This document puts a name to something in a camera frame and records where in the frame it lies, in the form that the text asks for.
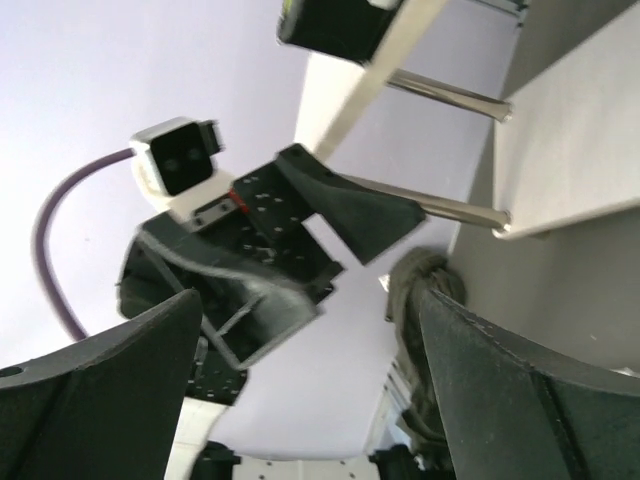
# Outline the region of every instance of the black object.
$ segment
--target black object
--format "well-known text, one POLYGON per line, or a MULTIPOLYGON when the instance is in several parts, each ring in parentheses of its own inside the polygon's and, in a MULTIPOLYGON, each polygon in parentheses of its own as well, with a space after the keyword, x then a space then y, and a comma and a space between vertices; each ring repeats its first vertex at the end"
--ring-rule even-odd
POLYGON ((422 334, 457 478, 640 478, 640 380, 426 291, 422 334))
POLYGON ((215 134, 212 126, 201 127, 193 122, 150 142, 151 156, 167 194, 176 196, 215 173, 209 151, 215 150, 218 142, 211 140, 211 133, 215 134))
POLYGON ((367 0, 284 0, 278 39, 363 64, 373 57, 396 11, 367 0))
POLYGON ((0 478, 163 478, 201 314, 184 292, 1 370, 0 478))
POLYGON ((416 459, 406 445, 394 445, 378 450, 369 457, 378 467, 380 480, 455 480, 452 472, 420 470, 416 459))
POLYGON ((232 406, 247 383, 248 371, 238 371, 209 341, 201 337, 196 349, 186 396, 219 405, 232 406))
POLYGON ((209 442, 193 464, 190 480, 233 480, 233 467, 242 458, 217 442, 209 442))
POLYGON ((195 288, 212 348, 245 369, 316 318, 316 303, 333 291, 330 280, 341 271, 303 226, 274 248, 238 209, 198 234, 162 214, 141 225, 131 246, 120 309, 129 316, 195 288))
POLYGON ((304 227, 314 213, 362 263, 426 217, 416 202, 355 185, 293 145, 237 179, 189 225, 167 213, 142 224, 120 282, 122 314, 195 288, 211 348, 238 370, 250 367, 319 315, 343 270, 304 227))
POLYGON ((274 163, 364 265, 427 217, 413 200, 361 187, 332 172, 302 145, 281 151, 274 163))

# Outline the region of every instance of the fabric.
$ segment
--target fabric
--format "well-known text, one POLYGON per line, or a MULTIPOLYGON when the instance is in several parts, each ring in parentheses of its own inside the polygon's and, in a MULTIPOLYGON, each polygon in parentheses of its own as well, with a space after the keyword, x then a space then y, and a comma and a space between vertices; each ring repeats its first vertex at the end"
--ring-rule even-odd
POLYGON ((420 330, 420 302, 434 289, 464 304, 462 280, 447 259, 427 248, 409 251, 391 270, 386 319, 395 324, 398 370, 411 388, 411 406, 398 426, 411 438, 413 453, 427 462, 448 464, 448 448, 420 330))

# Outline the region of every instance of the silver rod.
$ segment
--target silver rod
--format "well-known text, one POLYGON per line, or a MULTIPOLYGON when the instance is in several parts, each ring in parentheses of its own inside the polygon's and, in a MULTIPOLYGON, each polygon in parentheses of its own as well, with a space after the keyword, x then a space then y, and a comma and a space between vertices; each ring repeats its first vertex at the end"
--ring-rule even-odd
POLYGON ((362 187, 370 188, 371 190, 413 200, 417 202, 425 212, 436 217, 448 218, 449 220, 492 228, 498 231, 507 231, 509 229, 510 218, 507 212, 501 212, 492 208, 477 207, 448 198, 435 197, 433 195, 427 195, 426 193, 414 192, 413 190, 394 187, 393 185, 374 182, 360 177, 351 177, 348 175, 342 175, 342 177, 362 187))
POLYGON ((463 90, 405 70, 396 70, 387 85, 438 102, 486 115, 499 122, 511 118, 511 104, 479 93, 463 90))

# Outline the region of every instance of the white panel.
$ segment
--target white panel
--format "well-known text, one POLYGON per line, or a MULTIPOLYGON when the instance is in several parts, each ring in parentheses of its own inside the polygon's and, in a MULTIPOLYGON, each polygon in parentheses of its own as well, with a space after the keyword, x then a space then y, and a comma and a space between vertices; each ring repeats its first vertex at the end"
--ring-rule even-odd
POLYGON ((165 471, 166 480, 187 480, 225 405, 185 398, 165 471))
POLYGON ((273 462, 242 457, 233 469, 234 480, 379 480, 378 467, 366 456, 342 461, 273 462))
POLYGON ((518 238, 640 205, 640 5, 510 98, 494 207, 518 238))
POLYGON ((367 68, 311 54, 295 141, 327 161, 448 1, 406 0, 367 68))

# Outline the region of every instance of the camera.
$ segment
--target camera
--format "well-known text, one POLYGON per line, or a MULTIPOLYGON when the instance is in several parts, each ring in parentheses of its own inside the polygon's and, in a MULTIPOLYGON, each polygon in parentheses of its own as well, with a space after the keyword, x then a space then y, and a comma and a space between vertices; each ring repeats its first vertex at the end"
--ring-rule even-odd
POLYGON ((175 197, 216 174, 211 158, 222 151, 214 121, 178 117, 136 133, 131 148, 145 182, 161 195, 175 197))

